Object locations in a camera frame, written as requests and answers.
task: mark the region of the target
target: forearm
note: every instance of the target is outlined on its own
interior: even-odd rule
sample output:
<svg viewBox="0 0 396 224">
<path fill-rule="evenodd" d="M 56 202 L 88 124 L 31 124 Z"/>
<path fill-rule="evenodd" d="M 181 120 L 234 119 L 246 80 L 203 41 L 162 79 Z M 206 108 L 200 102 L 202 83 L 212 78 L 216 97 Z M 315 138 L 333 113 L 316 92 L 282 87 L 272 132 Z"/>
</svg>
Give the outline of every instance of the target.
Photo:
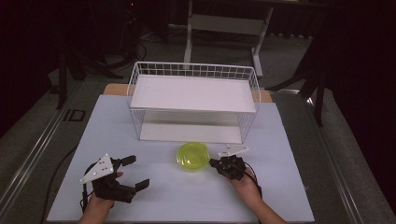
<svg viewBox="0 0 396 224">
<path fill-rule="evenodd" d="M 252 212 L 259 219 L 261 224 L 283 224 L 286 223 L 282 217 L 280 217 L 270 206 L 265 202 L 255 204 L 250 208 Z"/>
</svg>

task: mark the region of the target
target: wire rack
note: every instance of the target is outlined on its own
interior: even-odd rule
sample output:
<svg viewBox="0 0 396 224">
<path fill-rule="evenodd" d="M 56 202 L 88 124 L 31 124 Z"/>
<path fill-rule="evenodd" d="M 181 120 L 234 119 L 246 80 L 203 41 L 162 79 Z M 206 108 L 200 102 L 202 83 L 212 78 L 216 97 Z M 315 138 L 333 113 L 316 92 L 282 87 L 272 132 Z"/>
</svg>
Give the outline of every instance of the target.
<svg viewBox="0 0 396 224">
<path fill-rule="evenodd" d="M 251 97 L 255 103 L 256 112 L 259 109 L 261 94 L 257 81 L 257 76 L 253 67 L 224 65 L 224 64 L 208 64 L 208 63 L 158 63 L 158 62 L 137 62 L 134 65 L 127 95 L 128 104 L 131 106 L 135 86 L 140 75 L 157 75 L 157 76 L 183 76 L 183 77 L 204 77 L 204 78 L 222 78 L 222 79 L 237 79 L 247 81 L 251 89 Z M 145 110 L 133 110 L 131 114 L 134 120 L 136 134 L 139 136 L 143 120 L 145 117 Z M 244 140 L 248 135 L 248 130 L 253 122 L 255 115 L 240 113 L 238 114 L 238 121 L 242 139 Z"/>
</svg>

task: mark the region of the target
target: gray floor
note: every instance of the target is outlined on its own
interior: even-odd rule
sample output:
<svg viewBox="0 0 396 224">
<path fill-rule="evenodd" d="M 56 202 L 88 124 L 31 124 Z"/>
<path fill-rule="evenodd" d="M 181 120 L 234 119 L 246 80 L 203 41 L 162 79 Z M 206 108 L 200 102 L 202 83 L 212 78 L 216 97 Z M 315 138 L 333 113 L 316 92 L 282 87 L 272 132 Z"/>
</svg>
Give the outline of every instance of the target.
<svg viewBox="0 0 396 224">
<path fill-rule="evenodd" d="M 255 44 L 254 37 L 237 42 L 207 42 L 198 38 L 202 35 L 205 36 L 194 35 L 191 57 L 193 63 L 252 65 L 249 48 Z M 152 35 L 146 39 L 157 40 Z M 147 48 L 146 61 L 182 62 L 185 48 L 183 32 L 171 36 L 168 44 L 151 40 L 142 40 Z M 291 77 L 309 44 L 310 39 L 268 36 L 260 53 L 264 72 L 260 85 L 275 85 Z M 78 143 L 97 96 L 103 92 L 107 83 L 126 82 L 131 71 L 131 67 L 117 71 L 117 74 L 125 77 L 122 80 L 108 79 L 93 71 L 84 82 L 74 82 L 69 78 L 70 97 L 65 110 L 85 110 L 86 117 L 82 122 L 60 122 L 49 141 L 43 143 L 45 150 L 41 159 L 34 164 L 35 169 L 29 178 L 25 178 L 25 187 L 10 206 L 4 223 L 38 222 L 50 176 L 62 157 Z M 54 82 L 56 74 L 57 71 L 49 74 L 54 77 Z M 301 85 L 302 82 L 299 82 L 289 88 L 298 90 Z M 343 192 L 334 184 L 332 167 L 326 159 L 326 148 L 335 157 L 354 205 L 359 211 L 361 220 L 357 218 L 355 223 L 396 223 L 394 214 L 375 183 L 353 134 L 332 98 L 332 93 L 326 90 L 322 114 L 324 127 L 317 129 L 312 128 L 315 123 L 311 108 L 297 95 L 284 92 L 274 94 L 273 98 L 281 113 L 302 180 L 307 187 L 306 193 L 314 212 L 315 223 L 354 223 L 354 220 L 349 220 L 343 198 L 340 197 Z M 56 105 L 56 95 L 44 95 L 0 140 L 0 150 L 3 153 L 0 158 L 0 192 L 6 190 L 29 152 L 37 148 L 35 144 L 40 135 L 47 131 L 46 127 L 51 120 L 64 117 L 62 111 L 55 109 Z M 48 210 L 62 183 L 62 176 L 70 159 L 65 161 L 53 182 Z"/>
</svg>

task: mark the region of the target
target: yellow bowl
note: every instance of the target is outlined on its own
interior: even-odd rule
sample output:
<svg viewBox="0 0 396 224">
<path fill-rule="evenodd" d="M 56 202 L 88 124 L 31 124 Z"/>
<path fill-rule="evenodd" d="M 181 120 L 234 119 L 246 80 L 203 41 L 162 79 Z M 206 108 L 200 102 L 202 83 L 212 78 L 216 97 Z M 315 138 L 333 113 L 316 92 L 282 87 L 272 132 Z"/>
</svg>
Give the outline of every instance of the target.
<svg viewBox="0 0 396 224">
<path fill-rule="evenodd" d="M 186 171 L 199 171 L 209 163 L 209 153 L 205 144 L 189 142 L 177 151 L 177 162 Z"/>
</svg>

